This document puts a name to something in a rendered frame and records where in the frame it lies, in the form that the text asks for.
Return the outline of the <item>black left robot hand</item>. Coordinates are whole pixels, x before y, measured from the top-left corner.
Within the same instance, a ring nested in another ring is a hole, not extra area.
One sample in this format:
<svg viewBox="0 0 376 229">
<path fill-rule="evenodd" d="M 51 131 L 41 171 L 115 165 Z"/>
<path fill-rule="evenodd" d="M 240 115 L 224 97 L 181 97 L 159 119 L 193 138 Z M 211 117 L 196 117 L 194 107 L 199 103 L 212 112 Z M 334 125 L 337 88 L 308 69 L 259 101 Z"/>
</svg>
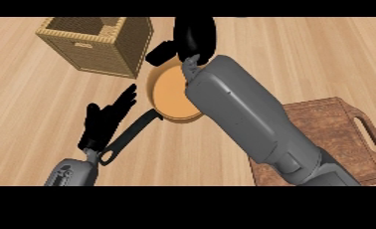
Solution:
<svg viewBox="0 0 376 229">
<path fill-rule="evenodd" d="M 94 103 L 87 105 L 87 116 L 84 121 L 84 133 L 78 142 L 78 148 L 102 151 L 109 144 L 119 123 L 135 104 L 137 85 L 131 84 L 124 90 L 115 102 L 100 108 Z"/>
</svg>

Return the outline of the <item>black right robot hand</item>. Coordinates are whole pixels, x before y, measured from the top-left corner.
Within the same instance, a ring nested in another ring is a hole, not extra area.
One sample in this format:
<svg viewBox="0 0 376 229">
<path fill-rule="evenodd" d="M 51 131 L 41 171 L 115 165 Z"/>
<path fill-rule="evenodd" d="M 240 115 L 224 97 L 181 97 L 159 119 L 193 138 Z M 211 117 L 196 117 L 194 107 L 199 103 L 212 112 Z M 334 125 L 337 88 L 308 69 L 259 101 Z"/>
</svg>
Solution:
<svg viewBox="0 0 376 229">
<path fill-rule="evenodd" d="M 162 41 L 146 55 L 146 61 L 160 66 L 172 57 L 181 61 L 199 55 L 196 64 L 205 65 L 215 51 L 215 24 L 211 17 L 175 17 L 174 39 Z"/>
</svg>

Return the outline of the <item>brown wooden cutting board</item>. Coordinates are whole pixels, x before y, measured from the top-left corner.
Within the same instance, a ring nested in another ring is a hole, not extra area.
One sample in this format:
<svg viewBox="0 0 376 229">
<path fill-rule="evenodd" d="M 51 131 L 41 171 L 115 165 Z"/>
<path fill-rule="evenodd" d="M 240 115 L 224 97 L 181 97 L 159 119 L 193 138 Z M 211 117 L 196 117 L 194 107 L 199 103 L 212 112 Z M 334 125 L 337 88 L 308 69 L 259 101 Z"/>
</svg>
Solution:
<svg viewBox="0 0 376 229">
<path fill-rule="evenodd" d="M 360 109 L 342 99 L 329 98 L 281 105 L 290 122 L 312 143 L 321 147 L 358 181 L 376 184 L 376 152 L 365 144 L 355 121 L 360 120 L 376 141 L 376 127 Z M 289 186 L 273 167 L 249 159 L 258 186 Z"/>
</svg>

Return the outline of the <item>brown wicker basket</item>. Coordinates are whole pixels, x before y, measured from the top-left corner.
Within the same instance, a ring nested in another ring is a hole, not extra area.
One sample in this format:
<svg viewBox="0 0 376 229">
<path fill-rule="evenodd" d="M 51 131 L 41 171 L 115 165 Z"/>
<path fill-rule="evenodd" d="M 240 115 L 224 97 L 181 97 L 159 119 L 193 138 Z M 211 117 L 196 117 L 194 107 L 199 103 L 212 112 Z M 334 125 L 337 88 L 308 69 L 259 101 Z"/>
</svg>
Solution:
<svg viewBox="0 0 376 229">
<path fill-rule="evenodd" d="M 149 17 L 50 17 L 35 34 L 78 71 L 138 76 L 153 36 Z"/>
</svg>

